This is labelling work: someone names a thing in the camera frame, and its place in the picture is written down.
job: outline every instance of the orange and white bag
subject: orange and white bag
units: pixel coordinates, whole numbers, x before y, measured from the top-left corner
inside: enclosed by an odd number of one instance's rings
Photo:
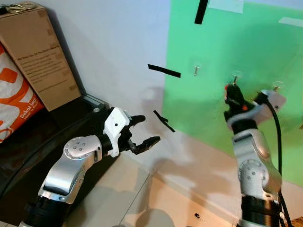
[[[0,44],[0,143],[43,107]]]

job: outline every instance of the black tape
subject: black tape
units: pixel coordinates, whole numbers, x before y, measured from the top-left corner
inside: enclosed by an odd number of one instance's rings
[[[166,119],[166,118],[164,118],[164,117],[161,117],[160,114],[159,114],[156,110],[154,110],[153,112],[157,115],[157,117],[159,118],[159,120],[160,120],[166,127],[168,127],[172,132],[175,132],[175,130],[174,130],[172,127],[170,127],[169,124],[167,124],[167,123],[169,122],[168,119]]]
[[[168,75],[171,75],[171,76],[174,76],[174,77],[181,78],[181,73],[180,73],[180,72],[176,72],[176,71],[173,71],[173,70],[168,70],[168,69],[162,68],[162,67],[160,67],[160,66],[150,65],[150,64],[148,64],[148,68],[149,68],[150,70],[155,70],[155,71],[159,71],[159,72],[164,72],[165,74],[168,74]]]
[[[196,14],[195,24],[201,25],[206,11],[208,0],[200,0]]]

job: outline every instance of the white wall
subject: white wall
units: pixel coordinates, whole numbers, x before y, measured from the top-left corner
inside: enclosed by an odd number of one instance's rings
[[[181,132],[170,132],[152,112],[161,112],[164,75],[148,70],[147,64],[166,65],[170,0],[36,2],[57,17],[86,91],[147,117],[133,130],[135,142],[161,136],[151,151],[128,155],[147,171],[158,170],[163,181],[191,192],[189,196],[203,197],[205,205],[240,216],[235,159]],[[297,202],[303,201],[303,189],[290,183],[283,189],[292,217],[300,216],[303,205]]]

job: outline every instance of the robotic arm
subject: robotic arm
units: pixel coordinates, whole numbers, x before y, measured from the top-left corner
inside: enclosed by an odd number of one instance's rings
[[[160,141],[151,137],[141,145],[130,138],[131,126],[145,121],[142,115],[130,117],[120,108],[114,108],[105,121],[102,135],[76,137],[68,141],[61,158],[47,174],[36,201],[26,206],[28,216],[19,227],[61,227],[68,215],[86,171],[102,157],[116,157],[119,152],[131,150],[140,154]]]
[[[271,161],[265,137],[257,125],[272,117],[264,98],[277,110],[286,99],[274,90],[262,90],[251,104],[235,83],[225,89],[225,102],[230,108],[224,116],[234,133],[232,144],[242,193],[242,219],[238,226],[279,227],[278,193],[282,177]]]

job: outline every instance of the green screen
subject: green screen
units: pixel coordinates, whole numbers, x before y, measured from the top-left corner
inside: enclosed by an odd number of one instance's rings
[[[251,101],[262,89],[282,81],[287,98],[278,113],[282,129],[283,178],[303,186],[303,28],[279,23],[303,19],[303,11],[244,3],[243,14],[207,8],[202,25],[194,24],[198,0],[172,0],[163,115],[169,124],[233,156],[232,132],[223,112],[224,86],[241,71],[237,84]],[[277,166],[273,120],[259,126]]]

